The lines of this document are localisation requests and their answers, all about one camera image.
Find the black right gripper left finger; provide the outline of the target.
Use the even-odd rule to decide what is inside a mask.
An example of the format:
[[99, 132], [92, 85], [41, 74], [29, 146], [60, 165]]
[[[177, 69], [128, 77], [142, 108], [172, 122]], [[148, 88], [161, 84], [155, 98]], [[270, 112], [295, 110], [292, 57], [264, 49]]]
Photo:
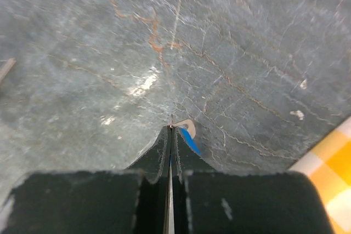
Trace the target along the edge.
[[1, 233], [167, 233], [171, 129], [123, 170], [26, 174], [1, 206]]

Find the blue key tag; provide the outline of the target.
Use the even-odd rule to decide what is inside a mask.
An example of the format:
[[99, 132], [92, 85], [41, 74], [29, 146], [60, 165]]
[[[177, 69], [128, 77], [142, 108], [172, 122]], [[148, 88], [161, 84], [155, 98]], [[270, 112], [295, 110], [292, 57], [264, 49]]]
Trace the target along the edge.
[[190, 119], [185, 119], [183, 121], [180, 121], [178, 123], [173, 123], [172, 127], [179, 128], [185, 142], [189, 145], [189, 147], [197, 154], [200, 155], [200, 149], [196, 146], [196, 143], [194, 141], [195, 136], [196, 136], [196, 128], [195, 124], [192, 120]]

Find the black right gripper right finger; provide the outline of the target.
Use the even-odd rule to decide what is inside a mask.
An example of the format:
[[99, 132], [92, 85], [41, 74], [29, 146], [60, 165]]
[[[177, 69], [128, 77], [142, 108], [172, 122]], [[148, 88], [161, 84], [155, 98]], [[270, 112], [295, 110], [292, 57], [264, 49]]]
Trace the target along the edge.
[[313, 183], [299, 172], [214, 170], [172, 131], [176, 233], [333, 233]]

